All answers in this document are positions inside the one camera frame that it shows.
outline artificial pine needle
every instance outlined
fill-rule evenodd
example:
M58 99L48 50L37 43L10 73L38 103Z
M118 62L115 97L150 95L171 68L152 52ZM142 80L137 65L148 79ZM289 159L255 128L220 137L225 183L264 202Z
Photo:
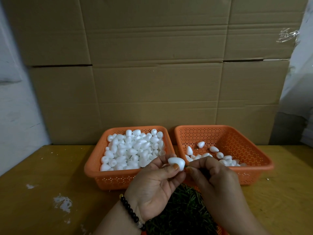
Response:
M195 189L181 184L172 194L162 213L147 221L148 235L217 235L217 224Z

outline table surface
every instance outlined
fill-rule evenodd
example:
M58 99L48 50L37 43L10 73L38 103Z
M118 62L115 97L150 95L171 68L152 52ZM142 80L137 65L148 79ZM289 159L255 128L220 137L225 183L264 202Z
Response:
M43 146L2 175L0 234L91 234L123 193L101 191L84 175L93 148ZM273 234L312 234L313 149L259 148L275 169L242 187L252 212Z

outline orange plastic basket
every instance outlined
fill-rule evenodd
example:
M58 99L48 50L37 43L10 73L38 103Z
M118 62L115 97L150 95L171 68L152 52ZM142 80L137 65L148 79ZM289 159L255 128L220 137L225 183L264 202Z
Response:
M186 148L190 146L194 155L204 154L210 146L216 146L224 155L232 155L246 167L229 167L238 174L241 185L250 185L257 181L262 171L274 169L272 160L256 147L249 139L233 127L227 125L181 125L175 128L179 157L185 157ZM197 149L197 143L204 141L205 146Z
M108 135L116 134L125 134L126 130L131 129L140 129L142 133L149 133L152 129L163 132L163 141L165 145L165 151L167 154L172 154L174 148L170 140L170 136L166 128L162 126L136 126L136 127L120 127L120 128L111 128L106 130L98 141L96 147L92 151L90 157L88 158L84 171L85 174L89 177L93 177L97 185L101 190L114 190L114 189L127 189L130 182L133 180L135 175L138 174L140 169L134 170L118 170L118 171L100 171L101 162L100 159L103 157L105 152L105 147L108 146L109 142L107 141Z

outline finger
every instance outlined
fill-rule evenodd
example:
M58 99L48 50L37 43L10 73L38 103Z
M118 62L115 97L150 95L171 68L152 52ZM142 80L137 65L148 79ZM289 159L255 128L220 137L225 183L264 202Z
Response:
M202 193L213 190L213 186L208 182L207 178L199 169L188 166L186 170L189 172Z
M162 181L167 178L174 177L179 172L179 165L173 164L172 166L163 167L158 170L152 171L152 175L154 176L155 180Z
M208 170L211 170L214 167L220 168L221 166L224 166L224 165L218 162L218 160L213 157L205 157L205 158L200 158L198 160L194 160L190 162L188 166L194 167L197 169L206 168Z
M167 160L169 158L177 157L175 154L166 154L163 156L158 156L157 158L153 159L151 163L156 165L158 168L162 168L164 164L167 164Z
M171 191L172 193L175 191L175 189L177 188L177 186L179 186L180 184L182 184L182 182L185 180L186 178L186 173L184 171L179 172L175 177L173 177L168 183L170 185Z

